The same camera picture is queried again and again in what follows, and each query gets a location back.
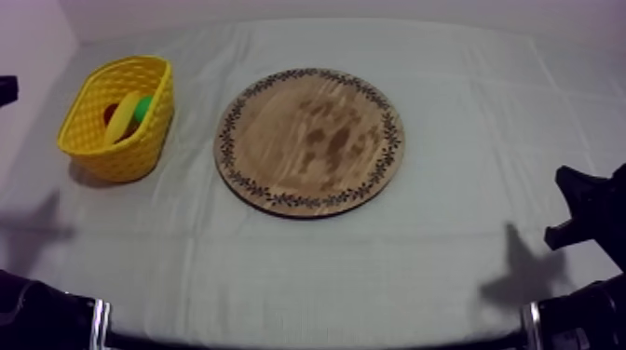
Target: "green ball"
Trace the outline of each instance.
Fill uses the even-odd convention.
[[[132,114],[132,117],[137,123],[143,122],[143,118],[148,113],[148,108],[150,108],[150,103],[152,103],[152,96],[146,96],[137,103],[135,112]]]

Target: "white wall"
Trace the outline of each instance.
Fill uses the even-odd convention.
[[[626,49],[624,0],[61,0],[83,41],[208,20],[432,20]]]
[[[20,99],[0,107],[0,188],[76,48],[57,0],[0,1],[0,75],[17,75],[20,84]]]

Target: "wooden plate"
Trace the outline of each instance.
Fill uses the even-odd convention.
[[[404,151],[398,113],[375,87],[323,69],[272,74],[226,109],[213,153],[228,187],[249,204],[310,218],[378,194]]]

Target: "engraved pattern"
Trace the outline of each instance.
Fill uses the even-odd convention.
[[[288,195],[286,193],[273,194],[269,192],[268,187],[264,187],[255,180],[241,174],[235,169],[234,147],[235,141],[232,132],[237,128],[237,122],[241,118],[241,110],[246,105],[246,100],[250,99],[264,90],[271,88],[277,82],[284,82],[288,79],[297,79],[304,76],[318,75],[322,78],[332,80],[335,83],[354,87],[368,101],[374,103],[379,109],[384,111],[382,115],[383,140],[387,143],[387,147],[382,149],[382,154],[376,159],[375,170],[368,174],[368,179],[358,188],[348,188],[340,194],[327,195],[324,198],[315,198],[311,196],[302,197],[300,195]],[[321,70],[316,68],[293,69],[276,74],[272,74],[251,87],[248,87],[242,94],[243,98],[237,99],[230,111],[225,117],[224,125],[218,135],[220,142],[221,158],[219,162],[228,170],[227,178],[234,184],[245,189],[249,195],[262,197],[272,207],[276,205],[293,207],[306,207],[315,209],[320,207],[336,207],[347,201],[361,200],[372,191],[376,184],[379,184],[393,162],[395,161],[395,150],[400,147],[401,137],[398,128],[394,124],[394,116],[388,112],[389,104],[387,100],[372,86],[364,83],[359,78],[348,76],[334,71]]]

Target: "yellow basket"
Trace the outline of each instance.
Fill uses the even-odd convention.
[[[104,146],[104,109],[131,91],[153,96],[148,112],[132,136]],[[127,57],[88,77],[63,122],[57,144],[98,178],[131,182],[157,164],[173,112],[170,63],[154,56]]]

